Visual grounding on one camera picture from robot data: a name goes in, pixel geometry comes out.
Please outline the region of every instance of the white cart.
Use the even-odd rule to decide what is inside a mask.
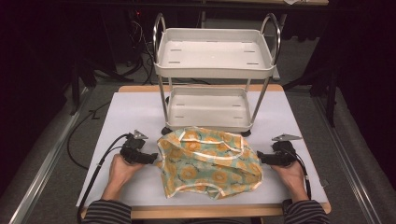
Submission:
[[[158,46],[157,33],[163,33]],[[263,31],[268,21],[276,29],[270,51]],[[163,14],[154,24],[154,66],[158,75],[165,127],[162,134],[188,126],[250,135],[267,85],[276,69],[280,30],[274,14],[268,14],[262,29],[166,29]],[[245,88],[172,86],[172,78],[241,78]],[[168,78],[169,97],[165,99],[163,78]],[[262,91],[253,114],[248,106],[251,79],[262,79]]]

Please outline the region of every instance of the cart handle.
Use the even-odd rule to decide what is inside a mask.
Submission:
[[[157,63],[158,60],[158,43],[157,43],[157,31],[158,31],[158,25],[160,24],[160,20],[163,24],[163,30],[166,30],[166,26],[165,26],[165,19],[163,18],[163,14],[160,12],[157,15],[157,19],[155,19],[155,23],[154,23],[154,30],[152,32],[152,45],[154,47],[154,62]]]
[[[279,25],[277,24],[277,20],[276,20],[276,16],[273,13],[268,13],[265,16],[264,21],[262,22],[262,29],[260,30],[260,33],[262,35],[264,35],[264,30],[265,30],[265,25],[267,24],[268,20],[271,19],[272,23],[275,26],[276,29],[276,43],[275,43],[275,51],[274,48],[272,48],[271,51],[271,55],[273,56],[273,60],[271,62],[272,65],[276,65],[276,61],[277,61],[277,57],[279,56],[279,50],[280,50],[280,29],[279,29]]]

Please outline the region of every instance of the table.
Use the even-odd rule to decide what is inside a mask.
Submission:
[[[249,102],[257,102],[259,89],[260,85],[250,86],[247,94]],[[158,86],[129,86],[121,87],[119,92],[114,93],[82,193],[85,192],[91,180],[96,163],[118,136],[132,133],[137,129],[148,136],[142,151],[145,153],[159,152],[156,141],[161,137],[161,129],[164,127],[165,121],[158,91]],[[273,137],[282,133],[301,136],[286,95],[279,85],[268,86],[251,132],[247,141],[253,150],[260,150],[263,153],[272,153],[271,138]],[[123,142],[119,141],[115,147],[121,146]],[[295,140],[292,143],[305,163],[311,181],[312,198],[323,206],[326,213],[329,213],[331,206],[319,183],[318,173],[304,140]],[[101,197],[106,186],[111,158],[116,151],[110,153],[103,164],[103,169],[97,176],[87,198],[86,206]],[[161,170],[154,165],[146,165],[125,186],[121,201],[133,207],[131,216],[136,219],[281,215],[281,202],[290,196],[276,172],[271,170],[268,165],[263,165],[262,168],[264,180],[256,190],[214,201],[204,194],[189,192],[179,192],[173,198],[166,199],[160,177]]]

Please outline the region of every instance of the floral pattern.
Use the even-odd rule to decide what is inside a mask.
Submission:
[[[190,127],[157,143],[167,198],[191,191],[222,199],[252,191],[262,182],[260,160],[239,134]]]

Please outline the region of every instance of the gray carpet floor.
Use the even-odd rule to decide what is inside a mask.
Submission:
[[[282,44],[278,61],[281,76],[281,80],[277,82],[279,84],[288,83],[303,73],[316,41],[300,43],[292,39],[283,41]],[[143,82],[146,77],[144,71],[134,75],[136,82]],[[78,122],[89,114],[89,110],[111,100],[113,93],[121,85],[125,83],[99,78],[97,87],[88,93],[88,100],[81,108]],[[335,128],[329,128],[322,117],[318,102],[324,99],[312,98],[307,87],[298,87],[287,91],[286,94],[332,205],[329,214],[332,223],[377,223],[368,221],[367,213],[362,209],[363,205],[358,200],[353,181],[347,174],[348,169],[345,168],[343,158],[340,157],[340,146],[337,146],[336,141],[334,142],[333,133],[339,137],[342,149],[350,159],[378,219],[382,223],[396,223],[393,211],[396,208],[395,191],[361,137],[356,123],[347,110],[342,93],[338,91],[336,95]],[[64,131],[65,124],[70,119],[71,108],[72,102],[68,101],[37,140],[7,192],[0,199],[0,223],[8,223],[11,220],[42,162]],[[107,110],[108,105],[96,113],[99,119],[84,121],[70,139],[71,153],[85,166],[91,162]],[[30,216],[27,217],[26,223],[76,223],[76,202],[86,174],[85,170],[70,161],[64,143],[60,159],[31,213],[28,214]],[[283,222],[282,217],[266,217],[264,220],[265,223]]]

